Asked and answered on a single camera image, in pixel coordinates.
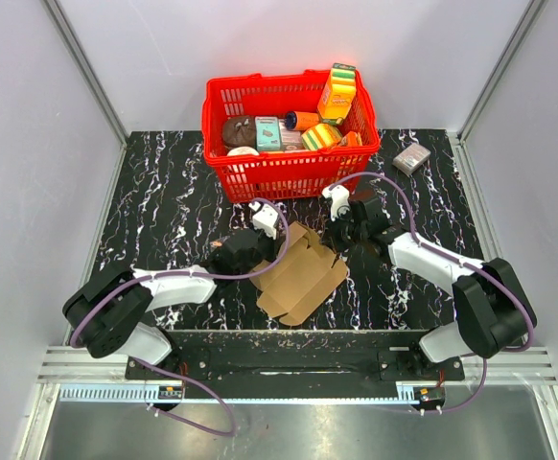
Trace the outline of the brown cardboard box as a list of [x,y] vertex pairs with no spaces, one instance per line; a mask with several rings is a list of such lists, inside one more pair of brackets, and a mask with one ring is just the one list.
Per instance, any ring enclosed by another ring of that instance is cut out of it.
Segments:
[[257,307],[261,311],[296,327],[346,280],[348,268],[313,229],[295,221],[289,230],[290,243],[282,261],[251,283],[260,290]]

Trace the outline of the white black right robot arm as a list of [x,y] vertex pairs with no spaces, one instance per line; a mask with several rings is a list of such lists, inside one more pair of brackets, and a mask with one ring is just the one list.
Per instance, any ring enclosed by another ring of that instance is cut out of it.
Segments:
[[409,371],[421,380],[438,373],[443,361],[459,356],[490,358],[530,339],[537,326],[513,266],[463,257],[393,224],[375,197],[355,200],[342,186],[326,188],[330,201],[322,241],[336,253],[356,245],[384,262],[434,284],[453,299],[454,321],[423,335],[413,346]]

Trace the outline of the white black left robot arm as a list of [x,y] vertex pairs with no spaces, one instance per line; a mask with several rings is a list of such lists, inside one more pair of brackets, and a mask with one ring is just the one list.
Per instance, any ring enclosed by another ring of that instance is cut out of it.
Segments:
[[73,329],[70,346],[94,358],[113,354],[146,361],[160,379],[174,376],[180,357],[168,336],[143,322],[146,313],[177,304],[204,304],[221,288],[250,277],[261,262],[273,262],[283,239],[241,229],[202,264],[166,271],[105,266],[73,294],[62,313]]

